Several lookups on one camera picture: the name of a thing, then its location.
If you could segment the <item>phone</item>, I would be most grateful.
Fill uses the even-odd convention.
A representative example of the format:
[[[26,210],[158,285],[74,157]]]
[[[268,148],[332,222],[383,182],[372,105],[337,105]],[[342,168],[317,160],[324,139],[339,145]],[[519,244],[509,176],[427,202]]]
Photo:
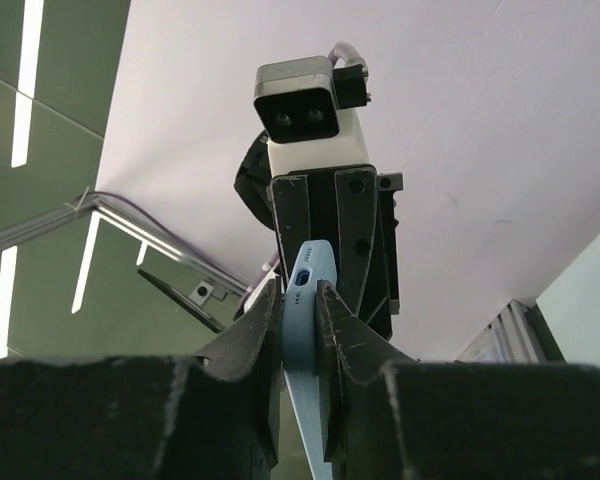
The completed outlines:
[[[302,244],[284,293],[282,320],[283,370],[297,425],[314,479],[331,479],[322,438],[316,334],[318,282],[337,281],[331,244]]]

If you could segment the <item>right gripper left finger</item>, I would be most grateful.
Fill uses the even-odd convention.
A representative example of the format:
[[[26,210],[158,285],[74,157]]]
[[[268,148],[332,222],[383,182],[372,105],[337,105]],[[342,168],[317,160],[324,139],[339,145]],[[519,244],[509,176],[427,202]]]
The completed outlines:
[[[281,284],[190,355],[0,360],[0,479],[266,479]]]

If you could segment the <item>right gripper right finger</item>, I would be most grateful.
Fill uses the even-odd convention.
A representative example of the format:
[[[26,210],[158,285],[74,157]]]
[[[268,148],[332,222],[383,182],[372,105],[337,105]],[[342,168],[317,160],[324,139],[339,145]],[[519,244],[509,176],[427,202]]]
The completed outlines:
[[[338,479],[600,479],[600,368],[419,362],[320,282],[324,455]]]

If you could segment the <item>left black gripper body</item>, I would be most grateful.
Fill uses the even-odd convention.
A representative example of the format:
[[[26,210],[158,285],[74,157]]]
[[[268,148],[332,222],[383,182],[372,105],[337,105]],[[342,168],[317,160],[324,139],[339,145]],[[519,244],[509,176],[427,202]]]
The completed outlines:
[[[339,276],[338,225],[335,173],[355,167],[323,168],[292,172],[307,175],[309,189],[309,240],[326,240],[333,249]],[[367,294],[373,293],[376,310],[370,320],[362,320],[386,340],[393,335],[391,317],[399,313],[399,280],[394,193],[403,188],[400,173],[377,175],[377,217],[372,251],[372,264],[367,281]]]

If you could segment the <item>ceiling aluminium frame bar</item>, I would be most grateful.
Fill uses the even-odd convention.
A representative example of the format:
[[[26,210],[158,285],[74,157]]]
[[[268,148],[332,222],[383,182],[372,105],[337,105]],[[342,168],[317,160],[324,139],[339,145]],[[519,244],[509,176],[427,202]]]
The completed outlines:
[[[0,341],[24,350],[73,334],[208,337],[230,324],[246,286],[111,193],[87,192],[0,230]]]

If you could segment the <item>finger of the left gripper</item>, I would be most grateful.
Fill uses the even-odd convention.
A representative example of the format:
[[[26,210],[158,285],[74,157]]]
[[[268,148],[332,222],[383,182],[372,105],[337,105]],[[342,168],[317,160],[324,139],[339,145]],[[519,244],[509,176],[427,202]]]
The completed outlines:
[[[339,276],[337,289],[351,312],[370,320],[376,310],[367,294],[377,217],[377,175],[374,167],[335,173]]]
[[[281,269],[289,280],[302,243],[311,237],[308,176],[275,177],[269,190]]]

